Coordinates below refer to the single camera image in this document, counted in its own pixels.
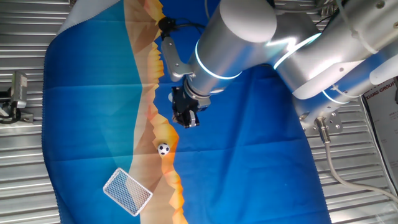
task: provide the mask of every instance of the blue fabric mat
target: blue fabric mat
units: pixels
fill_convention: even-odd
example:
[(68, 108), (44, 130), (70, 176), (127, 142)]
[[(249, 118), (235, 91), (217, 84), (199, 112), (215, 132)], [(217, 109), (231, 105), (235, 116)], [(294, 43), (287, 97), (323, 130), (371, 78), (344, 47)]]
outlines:
[[(162, 1), (164, 14), (206, 23), (202, 1)], [(217, 2), (210, 1), (210, 11)], [(43, 151), (63, 223), (140, 223), (102, 187), (129, 170), (142, 85), (123, 1), (61, 33), (45, 57)], [(184, 60), (199, 35), (173, 34)], [(165, 70), (155, 105), (169, 121)], [(271, 69), (245, 71), (180, 136), (175, 170), (189, 224), (330, 223), (291, 93)]]

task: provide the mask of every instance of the small soccer ball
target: small soccer ball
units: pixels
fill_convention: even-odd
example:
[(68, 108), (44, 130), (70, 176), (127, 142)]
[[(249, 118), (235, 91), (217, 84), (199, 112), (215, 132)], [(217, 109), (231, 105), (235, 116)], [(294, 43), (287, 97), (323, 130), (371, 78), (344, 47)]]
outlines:
[(160, 155), (164, 156), (164, 155), (166, 155), (167, 153), (170, 152), (170, 146), (168, 144), (166, 144), (166, 143), (162, 143), (159, 146), (157, 146), (157, 152)]

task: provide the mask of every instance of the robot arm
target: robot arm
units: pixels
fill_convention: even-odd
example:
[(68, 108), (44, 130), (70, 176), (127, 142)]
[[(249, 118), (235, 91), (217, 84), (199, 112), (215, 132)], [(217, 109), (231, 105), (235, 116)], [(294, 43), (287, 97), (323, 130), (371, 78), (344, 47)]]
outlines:
[[(348, 1), (321, 35), (305, 13), (277, 15), (263, 0), (221, 0), (188, 64), (181, 62), (170, 37), (162, 43), (172, 80), (183, 79), (172, 92), (174, 121), (186, 128), (199, 125), (197, 112), (210, 105), (211, 95), (221, 93), (243, 70), (269, 63), (296, 97), (299, 116), (313, 125), (312, 118), (331, 114), (338, 103), (325, 108), (319, 103), (322, 108), (315, 110), (312, 98), (326, 96), (329, 86), (398, 38), (398, 2), (378, 2)], [(357, 94), (367, 87), (359, 81), (352, 86)]]

